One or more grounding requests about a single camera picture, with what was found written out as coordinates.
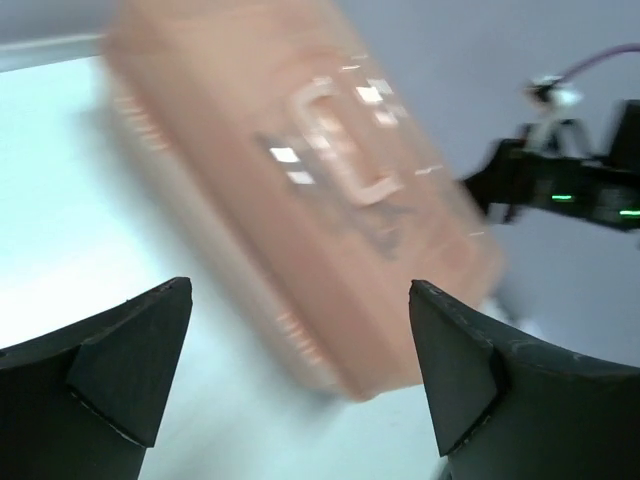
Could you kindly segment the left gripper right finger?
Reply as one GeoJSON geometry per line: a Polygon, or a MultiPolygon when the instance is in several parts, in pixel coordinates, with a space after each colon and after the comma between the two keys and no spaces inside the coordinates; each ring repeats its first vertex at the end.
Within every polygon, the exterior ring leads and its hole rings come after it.
{"type": "Polygon", "coordinates": [[[416,280],[409,314],[446,479],[635,479],[639,371],[416,280]]]}

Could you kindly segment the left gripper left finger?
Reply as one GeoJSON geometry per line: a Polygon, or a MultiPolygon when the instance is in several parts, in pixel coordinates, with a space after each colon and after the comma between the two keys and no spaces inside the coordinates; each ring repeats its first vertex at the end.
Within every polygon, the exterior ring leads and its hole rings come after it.
{"type": "Polygon", "coordinates": [[[1,476],[136,479],[154,447],[192,311],[175,277],[1,351],[1,476]]]}

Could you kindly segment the pink plastic tool box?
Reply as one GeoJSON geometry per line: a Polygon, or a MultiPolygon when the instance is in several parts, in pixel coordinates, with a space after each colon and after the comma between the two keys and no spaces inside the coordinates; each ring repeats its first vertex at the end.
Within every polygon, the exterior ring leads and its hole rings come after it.
{"type": "Polygon", "coordinates": [[[477,307],[504,260],[331,1],[122,1],[112,104],[232,297],[308,387],[420,383],[408,292],[477,307]]]}

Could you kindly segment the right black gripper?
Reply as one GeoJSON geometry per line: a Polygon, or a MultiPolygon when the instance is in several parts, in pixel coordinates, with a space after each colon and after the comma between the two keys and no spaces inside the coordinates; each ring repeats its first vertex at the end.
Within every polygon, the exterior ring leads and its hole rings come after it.
{"type": "Polygon", "coordinates": [[[488,214],[493,206],[504,205],[499,223],[514,222],[525,208],[590,223],[608,221],[600,199],[600,158],[540,156],[524,152],[521,144],[515,139],[494,142],[484,169],[460,181],[480,210],[488,214]]]}

